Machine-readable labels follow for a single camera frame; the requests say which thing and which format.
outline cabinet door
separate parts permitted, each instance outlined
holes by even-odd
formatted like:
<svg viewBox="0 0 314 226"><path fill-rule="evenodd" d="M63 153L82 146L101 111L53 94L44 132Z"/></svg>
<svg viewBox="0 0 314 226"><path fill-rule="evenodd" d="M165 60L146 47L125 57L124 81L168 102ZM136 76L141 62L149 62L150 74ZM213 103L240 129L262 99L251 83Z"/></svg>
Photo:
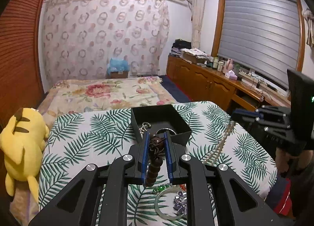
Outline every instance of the cabinet door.
<svg viewBox="0 0 314 226"><path fill-rule="evenodd" d="M235 88L224 80L213 78L209 89L209 101L214 102L223 110L227 110Z"/></svg>
<svg viewBox="0 0 314 226"><path fill-rule="evenodd" d="M193 77L193 99L194 101L204 101L208 99L208 88L210 84L210 74L201 68L197 68Z"/></svg>
<svg viewBox="0 0 314 226"><path fill-rule="evenodd" d="M166 74L172 81L174 81L175 79L175 71L176 71L175 62L176 60L173 59L173 57L171 56L168 57Z"/></svg>
<svg viewBox="0 0 314 226"><path fill-rule="evenodd" d="M193 71L192 65L184 60L181 60L177 67L177 84L180 86L180 89L191 99L193 100L193 91L192 91L192 79Z"/></svg>

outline pikachu plush toy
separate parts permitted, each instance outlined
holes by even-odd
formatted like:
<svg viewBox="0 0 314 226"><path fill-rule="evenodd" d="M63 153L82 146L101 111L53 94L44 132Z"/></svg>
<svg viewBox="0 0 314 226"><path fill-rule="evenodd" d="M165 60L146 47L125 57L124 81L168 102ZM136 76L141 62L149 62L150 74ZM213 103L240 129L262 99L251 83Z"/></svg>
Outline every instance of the pikachu plush toy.
<svg viewBox="0 0 314 226"><path fill-rule="evenodd" d="M27 181L30 192L38 202L38 182L42 151L49 129L42 115L33 108L20 108L0 134L0 149L4 152L7 169L5 187L14 195L14 181Z"/></svg>

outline pearl necklace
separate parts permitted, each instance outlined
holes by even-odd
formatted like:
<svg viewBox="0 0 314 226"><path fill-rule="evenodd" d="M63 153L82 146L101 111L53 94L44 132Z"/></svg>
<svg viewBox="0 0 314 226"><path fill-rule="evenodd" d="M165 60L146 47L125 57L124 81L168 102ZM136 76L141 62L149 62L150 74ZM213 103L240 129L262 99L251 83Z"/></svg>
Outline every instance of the pearl necklace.
<svg viewBox="0 0 314 226"><path fill-rule="evenodd" d="M224 135L222 136L221 141L216 145L215 149L210 152L210 154L205 156L205 159L202 160L203 164L209 163L209 165L214 166L216 161L218 160L220 153L226 143L226 139L228 136L230 136L230 133L234 129L236 125L235 121L231 121L224 132Z"/></svg>
<svg viewBox="0 0 314 226"><path fill-rule="evenodd" d="M149 122L143 122L142 127L139 128L139 133L141 134L141 137L143 138L143 135L145 131L147 131L148 128L151 128L152 125Z"/></svg>

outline bottle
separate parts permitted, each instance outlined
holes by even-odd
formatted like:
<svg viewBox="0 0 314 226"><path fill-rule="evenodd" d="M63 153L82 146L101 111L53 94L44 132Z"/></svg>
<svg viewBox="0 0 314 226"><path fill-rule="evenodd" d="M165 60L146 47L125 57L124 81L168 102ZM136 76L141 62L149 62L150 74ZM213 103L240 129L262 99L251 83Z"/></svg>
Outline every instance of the bottle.
<svg viewBox="0 0 314 226"><path fill-rule="evenodd" d="M214 63L213 63L213 69L214 69L214 70L217 70L217 68L218 68L218 62L219 62L218 58L217 58L217 57L214 58Z"/></svg>
<svg viewBox="0 0 314 226"><path fill-rule="evenodd" d="M217 71L218 71L218 72L221 72L223 67L224 67L224 62L223 62L223 61L219 61L219 62L218 62Z"/></svg>
<svg viewBox="0 0 314 226"><path fill-rule="evenodd" d="M209 63L208 67L213 67L214 57L211 56L208 63Z"/></svg>

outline wooden wardrobe door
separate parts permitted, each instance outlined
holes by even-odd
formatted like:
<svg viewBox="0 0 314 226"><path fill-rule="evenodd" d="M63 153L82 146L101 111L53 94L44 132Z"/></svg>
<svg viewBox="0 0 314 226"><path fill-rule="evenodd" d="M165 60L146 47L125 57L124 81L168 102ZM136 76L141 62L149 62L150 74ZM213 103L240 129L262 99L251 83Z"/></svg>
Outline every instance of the wooden wardrobe door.
<svg viewBox="0 0 314 226"><path fill-rule="evenodd" d="M0 17L0 125L43 99L38 24L43 0L10 0Z"/></svg>

